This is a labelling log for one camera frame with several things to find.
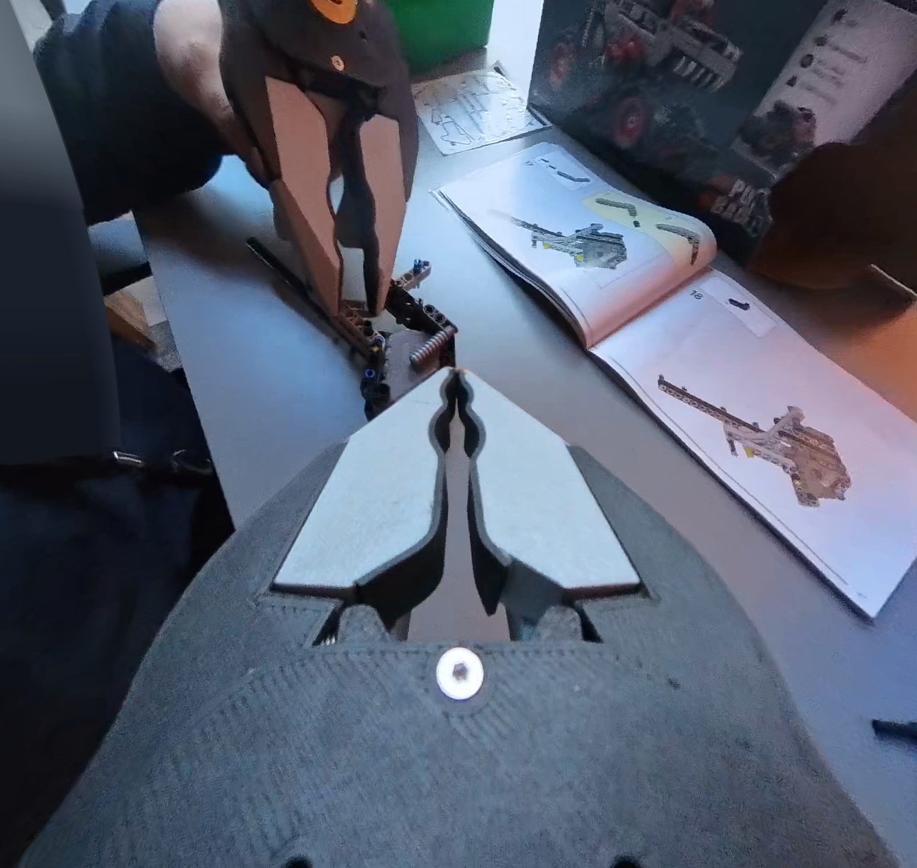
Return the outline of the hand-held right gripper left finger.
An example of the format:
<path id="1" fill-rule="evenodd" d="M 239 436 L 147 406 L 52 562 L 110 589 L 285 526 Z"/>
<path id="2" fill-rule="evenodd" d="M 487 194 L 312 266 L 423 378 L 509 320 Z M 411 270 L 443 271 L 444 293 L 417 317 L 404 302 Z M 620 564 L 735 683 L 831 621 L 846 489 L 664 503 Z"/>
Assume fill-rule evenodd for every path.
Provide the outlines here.
<path id="1" fill-rule="evenodd" d="M 453 368 L 438 371 L 348 439 L 274 590 L 365 605 L 388 627 L 433 593 L 444 570 L 456 384 Z"/>

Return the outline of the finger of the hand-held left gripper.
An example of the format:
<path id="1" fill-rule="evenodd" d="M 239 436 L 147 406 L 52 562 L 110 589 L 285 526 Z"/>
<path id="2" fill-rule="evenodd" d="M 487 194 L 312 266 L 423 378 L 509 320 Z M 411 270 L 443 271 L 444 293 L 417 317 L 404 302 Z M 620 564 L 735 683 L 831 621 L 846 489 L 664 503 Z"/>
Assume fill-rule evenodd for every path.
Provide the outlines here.
<path id="1" fill-rule="evenodd" d="M 326 119 L 293 84 L 268 78 L 267 93 L 280 164 L 271 195 L 315 298 L 327 314 L 338 314 L 342 257 L 329 198 Z"/>
<path id="2" fill-rule="evenodd" d="M 342 125 L 338 243 L 362 253 L 367 311 L 381 315 L 404 224 L 404 172 L 398 123 L 382 115 Z"/>

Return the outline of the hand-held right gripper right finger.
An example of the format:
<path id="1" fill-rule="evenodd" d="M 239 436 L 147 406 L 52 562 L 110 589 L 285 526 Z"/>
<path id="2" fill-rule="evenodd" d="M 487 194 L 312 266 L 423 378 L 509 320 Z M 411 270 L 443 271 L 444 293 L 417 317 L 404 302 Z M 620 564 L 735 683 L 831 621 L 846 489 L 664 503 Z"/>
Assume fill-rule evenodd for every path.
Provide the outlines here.
<path id="1" fill-rule="evenodd" d="M 636 592 L 640 578 L 567 442 L 475 374 L 458 372 L 474 582 L 514 617 Z"/>

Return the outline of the grey and black lego assembly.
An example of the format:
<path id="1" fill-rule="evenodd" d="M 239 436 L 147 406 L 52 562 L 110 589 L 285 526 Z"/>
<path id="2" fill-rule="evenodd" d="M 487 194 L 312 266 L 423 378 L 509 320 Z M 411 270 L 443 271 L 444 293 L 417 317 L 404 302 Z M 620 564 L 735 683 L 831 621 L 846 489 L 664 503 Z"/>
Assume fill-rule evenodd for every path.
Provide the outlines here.
<path id="1" fill-rule="evenodd" d="M 363 364 L 360 393 L 364 414 L 372 421 L 387 408 L 444 368 L 455 366 L 455 324 L 414 290 L 431 272 L 429 261 L 417 259 L 411 269 L 393 278 L 384 304 L 384 317 L 395 327 L 384 329 L 359 301 L 343 300 L 337 316 L 318 302 L 308 284 L 261 243 L 246 239 L 248 250 L 304 301 L 317 320 L 349 348 Z"/>

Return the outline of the person's left forearm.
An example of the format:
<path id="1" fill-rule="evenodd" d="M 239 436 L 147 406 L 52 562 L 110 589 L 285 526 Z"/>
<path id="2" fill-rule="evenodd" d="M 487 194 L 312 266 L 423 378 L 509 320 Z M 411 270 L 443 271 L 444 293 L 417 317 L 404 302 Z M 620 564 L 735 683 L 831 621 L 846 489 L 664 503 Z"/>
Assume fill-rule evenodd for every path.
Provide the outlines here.
<path id="1" fill-rule="evenodd" d="M 89 227 L 204 186 L 233 153 L 160 71 L 161 1 L 92 0 L 32 52 Z"/>

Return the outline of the open lego instruction booklet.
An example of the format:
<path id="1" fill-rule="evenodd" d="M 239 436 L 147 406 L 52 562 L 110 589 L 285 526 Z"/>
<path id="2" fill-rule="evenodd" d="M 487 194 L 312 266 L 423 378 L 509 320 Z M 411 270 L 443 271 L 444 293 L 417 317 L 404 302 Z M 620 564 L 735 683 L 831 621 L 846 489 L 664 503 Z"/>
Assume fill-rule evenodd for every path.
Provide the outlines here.
<path id="1" fill-rule="evenodd" d="M 711 267 L 701 221 L 538 143 L 440 186 L 597 364 L 871 621 L 915 563 L 915 422 Z"/>

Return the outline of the dark lego set box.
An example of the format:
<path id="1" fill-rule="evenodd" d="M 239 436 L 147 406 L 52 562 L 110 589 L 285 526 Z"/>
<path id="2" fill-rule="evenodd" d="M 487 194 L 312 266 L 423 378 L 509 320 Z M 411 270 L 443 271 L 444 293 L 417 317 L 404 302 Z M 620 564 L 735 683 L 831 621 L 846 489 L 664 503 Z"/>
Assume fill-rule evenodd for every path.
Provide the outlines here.
<path id="1" fill-rule="evenodd" d="M 915 87 L 915 0 L 544 0 L 530 102 L 747 263 L 770 194 Z"/>

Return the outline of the person's left hand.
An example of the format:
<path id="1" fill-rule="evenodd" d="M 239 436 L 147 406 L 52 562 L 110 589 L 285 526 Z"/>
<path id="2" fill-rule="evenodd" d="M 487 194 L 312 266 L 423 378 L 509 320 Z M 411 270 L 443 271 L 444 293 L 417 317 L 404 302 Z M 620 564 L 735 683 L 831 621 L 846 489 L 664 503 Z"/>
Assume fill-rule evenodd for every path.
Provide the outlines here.
<path id="1" fill-rule="evenodd" d="M 166 82 L 212 125 L 229 151 L 246 160 L 246 133 L 235 117 L 221 73 L 223 17 L 218 1 L 162 0 L 153 31 Z"/>

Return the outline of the white sticker sheet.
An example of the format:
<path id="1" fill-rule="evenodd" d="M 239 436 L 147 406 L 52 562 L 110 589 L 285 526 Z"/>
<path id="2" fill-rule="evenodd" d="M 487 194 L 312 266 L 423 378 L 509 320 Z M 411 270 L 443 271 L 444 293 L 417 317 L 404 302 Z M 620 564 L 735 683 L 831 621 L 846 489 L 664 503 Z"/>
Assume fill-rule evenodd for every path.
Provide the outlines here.
<path id="1" fill-rule="evenodd" d="M 544 129 L 517 86 L 497 69 L 477 69 L 416 83 L 419 120 L 443 155 L 473 151 Z"/>

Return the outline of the person's dark clothing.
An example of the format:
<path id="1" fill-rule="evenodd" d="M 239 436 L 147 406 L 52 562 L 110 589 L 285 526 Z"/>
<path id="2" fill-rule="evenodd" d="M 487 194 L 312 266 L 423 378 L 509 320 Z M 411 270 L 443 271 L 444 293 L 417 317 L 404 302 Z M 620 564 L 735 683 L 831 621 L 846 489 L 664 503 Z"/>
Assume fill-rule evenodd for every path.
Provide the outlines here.
<path id="1" fill-rule="evenodd" d="M 114 338 L 121 444 L 2 466 L 1 861 L 85 770 L 153 637 L 233 533 L 184 378 Z"/>

